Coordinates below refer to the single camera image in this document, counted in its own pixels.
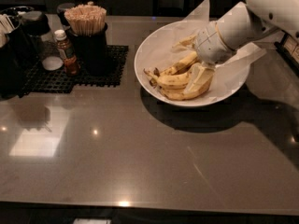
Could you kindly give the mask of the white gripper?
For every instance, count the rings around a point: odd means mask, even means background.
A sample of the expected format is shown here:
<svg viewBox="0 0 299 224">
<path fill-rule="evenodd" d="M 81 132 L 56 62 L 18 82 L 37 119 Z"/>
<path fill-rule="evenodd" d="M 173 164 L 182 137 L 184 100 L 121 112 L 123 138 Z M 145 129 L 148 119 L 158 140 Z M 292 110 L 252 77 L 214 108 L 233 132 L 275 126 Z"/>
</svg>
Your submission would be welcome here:
<svg viewBox="0 0 299 224">
<path fill-rule="evenodd" d="M 236 54 L 236 51 L 224 42 L 215 21 L 211 21 L 197 35 L 184 37 L 172 46 L 174 52 L 194 49 L 202 61 L 211 64 L 223 64 Z M 215 70 L 209 66 L 200 63 L 193 64 L 190 80 L 183 93 L 201 94 L 207 91 L 214 73 Z"/>
</svg>

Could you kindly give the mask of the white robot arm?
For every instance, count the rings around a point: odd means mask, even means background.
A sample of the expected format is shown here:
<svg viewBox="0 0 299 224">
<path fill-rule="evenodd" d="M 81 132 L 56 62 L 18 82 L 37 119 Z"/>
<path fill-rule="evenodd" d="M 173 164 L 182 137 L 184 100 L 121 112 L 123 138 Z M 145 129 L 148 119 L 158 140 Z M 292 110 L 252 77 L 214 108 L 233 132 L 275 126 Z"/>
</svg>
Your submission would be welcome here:
<svg viewBox="0 0 299 224">
<path fill-rule="evenodd" d="M 223 64 L 249 42 L 278 29 L 299 40 L 299 0 L 243 0 L 176 47 L 191 46 L 204 63 Z"/>
</svg>

